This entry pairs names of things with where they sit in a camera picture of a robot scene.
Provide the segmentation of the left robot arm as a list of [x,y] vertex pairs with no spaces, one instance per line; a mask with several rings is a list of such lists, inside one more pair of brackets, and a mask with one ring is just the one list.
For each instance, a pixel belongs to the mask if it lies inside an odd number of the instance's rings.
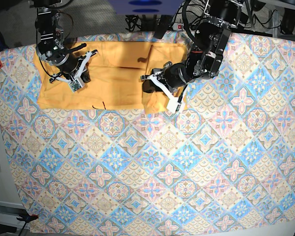
[[191,51],[186,60],[175,64],[169,61],[163,68],[154,68],[150,75],[143,75],[143,92],[173,93],[197,79],[216,77],[232,28],[238,26],[242,4],[241,0],[208,0],[200,21],[190,27],[186,16],[189,1],[185,1],[182,20],[193,42]]

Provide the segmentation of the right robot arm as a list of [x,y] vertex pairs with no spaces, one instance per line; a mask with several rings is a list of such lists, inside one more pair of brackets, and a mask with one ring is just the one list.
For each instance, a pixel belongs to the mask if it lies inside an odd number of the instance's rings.
[[74,48],[64,45],[64,30],[59,25],[60,9],[71,3],[57,6],[60,0],[30,0],[29,6],[36,9],[36,53],[49,82],[65,82],[73,92],[84,88],[90,82],[87,64],[98,51],[87,51],[84,55],[74,53],[87,46],[86,43]]

